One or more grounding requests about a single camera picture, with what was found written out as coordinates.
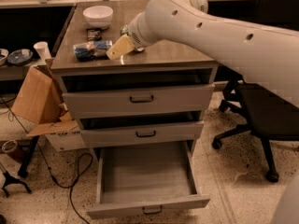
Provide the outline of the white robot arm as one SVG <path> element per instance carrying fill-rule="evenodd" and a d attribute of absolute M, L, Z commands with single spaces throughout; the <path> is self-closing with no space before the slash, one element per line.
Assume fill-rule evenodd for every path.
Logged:
<path fill-rule="evenodd" d="M 266 177 L 278 181 L 270 143 L 299 137 L 299 0 L 258 0 L 253 21 L 208 14 L 206 0 L 150 0 L 108 50 L 114 60 L 160 40 L 203 52 L 244 78 L 235 96 L 263 144 Z"/>

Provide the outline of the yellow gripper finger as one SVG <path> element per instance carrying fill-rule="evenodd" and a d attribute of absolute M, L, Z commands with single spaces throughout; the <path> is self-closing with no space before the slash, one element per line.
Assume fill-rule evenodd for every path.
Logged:
<path fill-rule="evenodd" d="M 116 43 L 107 51 L 110 60 L 116 60 L 120 56 L 130 53 L 135 49 L 135 45 L 128 35 L 122 35 Z"/>

